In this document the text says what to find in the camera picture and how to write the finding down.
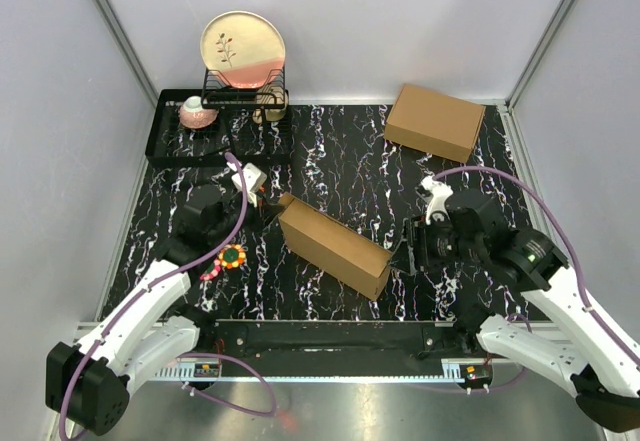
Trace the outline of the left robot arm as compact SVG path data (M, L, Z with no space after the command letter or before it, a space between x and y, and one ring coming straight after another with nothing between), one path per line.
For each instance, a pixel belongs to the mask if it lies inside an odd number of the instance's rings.
M45 369L45 404L95 435L109 432L135 392L172 359L215 347L211 315L181 306L163 328L153 324L186 294L199 271L217 261L243 228L264 230L281 212L263 192L196 188L176 210L157 259L122 302L75 344L56 344Z

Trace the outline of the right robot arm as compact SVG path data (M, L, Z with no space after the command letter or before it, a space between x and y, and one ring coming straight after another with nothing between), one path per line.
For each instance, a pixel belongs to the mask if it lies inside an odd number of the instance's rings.
M581 290L577 268L545 234L510 227L494 199L471 190L435 197L426 214L405 220L396 253L410 273L450 262L479 264L572 343L561 347L474 307L460 315L462 327L453 335L460 354L511 359L566 391L606 430L638 429L639 344Z

